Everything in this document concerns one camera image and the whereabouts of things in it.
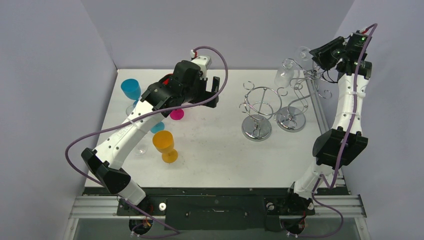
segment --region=white table surface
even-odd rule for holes
[[[110,98],[102,129],[122,123],[127,117],[125,110],[132,104],[121,90],[126,79],[137,79],[141,90],[157,82],[172,70],[120,69]],[[170,117],[163,120],[165,130],[173,134],[178,159],[171,164],[162,161],[161,154],[152,144],[153,133],[149,132],[141,144],[148,145],[143,155],[131,152],[123,169],[141,187],[192,187],[192,188],[288,188],[306,171],[314,157],[312,147],[320,135],[318,122],[311,100],[305,113],[306,126],[303,130],[291,133],[277,126],[271,119],[272,134],[265,141],[248,140],[241,131],[241,124],[247,114],[242,113],[239,104],[248,92],[243,83],[252,81],[256,87],[266,86],[276,89],[276,70],[229,70],[228,83],[216,108],[198,106],[184,109],[184,118],[179,121]],[[224,81],[223,70],[208,70],[209,88],[212,76]],[[282,97],[286,106],[296,99],[293,90]],[[306,83],[302,89],[309,94]],[[275,106],[275,100],[269,100]],[[301,107],[299,102],[294,107]],[[101,134],[98,144],[111,133]],[[86,187],[99,187],[87,180]]]

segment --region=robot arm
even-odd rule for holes
[[[89,170],[100,180],[111,194],[118,194],[134,205],[142,204],[146,193],[123,169],[125,159],[152,127],[166,118],[170,112],[133,119],[159,109],[181,106],[183,103],[199,103],[213,96],[219,88],[220,79],[213,77],[212,91],[206,91],[207,69],[211,65],[209,56],[195,56],[192,61],[176,64],[172,74],[151,84],[142,94],[131,114],[123,123],[131,124],[113,133],[94,149],[86,148],[81,156]],[[206,104],[215,108],[218,97]]]
[[[313,146],[312,155],[316,158],[303,176],[294,182],[291,199],[303,202],[303,205],[312,202],[312,192],[317,184],[324,181],[321,177],[329,179],[335,173],[337,157],[341,142],[349,129],[352,116],[353,122],[349,130],[346,145],[344,146],[340,167],[349,165],[367,146],[368,139],[362,136],[361,110],[365,89],[371,76],[372,64],[364,61],[366,54],[359,60],[360,52],[367,39],[367,35],[353,33],[348,42],[343,37],[338,37],[330,43],[311,50],[313,60],[324,70],[333,68],[336,64],[338,71],[339,98],[334,124],[331,129],[319,136]],[[359,65],[359,73],[354,88],[354,70]]]

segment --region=orange plastic cup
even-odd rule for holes
[[[174,149],[174,138],[169,131],[158,131],[153,136],[154,147],[162,153],[162,160],[171,164],[178,158],[178,152]]]

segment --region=screw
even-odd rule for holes
[[[159,204],[159,210],[161,211],[165,211],[165,209],[167,209],[167,205],[164,202],[161,202]]]
[[[268,202],[267,204],[266,204],[266,208],[268,209],[268,210],[274,210],[274,203],[272,203],[272,202]]]

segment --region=white cable clip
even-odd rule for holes
[[[193,49],[190,50],[190,57],[192,59],[194,59],[196,57],[196,52]]]
[[[349,95],[357,95],[360,98],[365,98],[365,92],[357,92],[357,91],[347,91],[345,94],[349,94]]]
[[[139,131],[141,130],[141,127],[139,127],[133,120],[130,119],[130,116],[127,116],[126,119],[128,122],[130,122],[134,127],[136,127]]]
[[[365,30],[367,30],[367,27],[364,27],[361,30],[359,30],[359,33],[362,34],[363,32],[365,32]]]
[[[343,115],[355,115],[355,116],[357,116],[358,118],[360,118],[361,117],[361,115],[359,114],[359,113],[357,113],[357,112],[352,112],[352,111],[342,111],[341,112]]]

